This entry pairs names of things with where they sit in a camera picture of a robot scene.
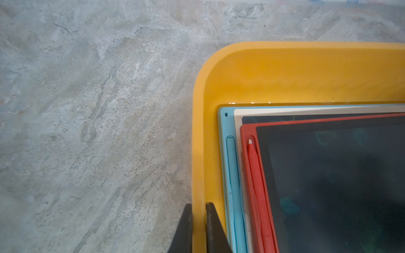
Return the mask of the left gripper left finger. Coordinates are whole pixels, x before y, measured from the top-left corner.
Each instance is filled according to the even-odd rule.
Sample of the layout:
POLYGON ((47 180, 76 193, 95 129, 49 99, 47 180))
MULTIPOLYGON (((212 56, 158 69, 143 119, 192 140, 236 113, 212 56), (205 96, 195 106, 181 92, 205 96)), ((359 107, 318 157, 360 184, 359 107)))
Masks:
POLYGON ((193 236, 192 204, 185 205, 167 253, 191 253, 193 236))

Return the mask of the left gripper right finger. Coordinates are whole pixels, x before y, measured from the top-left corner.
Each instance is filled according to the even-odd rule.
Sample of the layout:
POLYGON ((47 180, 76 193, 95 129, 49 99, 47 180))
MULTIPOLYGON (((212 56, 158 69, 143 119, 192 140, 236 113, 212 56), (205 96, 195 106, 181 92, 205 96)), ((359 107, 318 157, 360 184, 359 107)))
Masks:
POLYGON ((208 253, 232 253, 212 202, 206 204, 206 240, 208 253))

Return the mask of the red writing tablet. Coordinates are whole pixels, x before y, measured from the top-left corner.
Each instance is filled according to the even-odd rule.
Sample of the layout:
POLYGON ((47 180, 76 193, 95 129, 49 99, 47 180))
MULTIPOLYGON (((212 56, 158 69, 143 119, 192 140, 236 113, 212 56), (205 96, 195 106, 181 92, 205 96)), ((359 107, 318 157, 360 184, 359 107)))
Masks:
POLYGON ((254 250, 265 253, 248 160, 255 145, 275 253, 405 250, 405 115, 299 116, 240 128, 254 250))

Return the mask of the yellow plastic storage box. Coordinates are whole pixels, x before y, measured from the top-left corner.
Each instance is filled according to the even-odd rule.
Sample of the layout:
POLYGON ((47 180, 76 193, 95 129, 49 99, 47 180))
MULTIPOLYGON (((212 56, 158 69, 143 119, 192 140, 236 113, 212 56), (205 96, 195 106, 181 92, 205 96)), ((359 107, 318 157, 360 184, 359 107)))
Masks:
POLYGON ((404 103, 402 43, 241 42, 213 54, 194 86, 194 253, 204 253, 206 209, 225 222, 217 111, 225 105, 404 103))

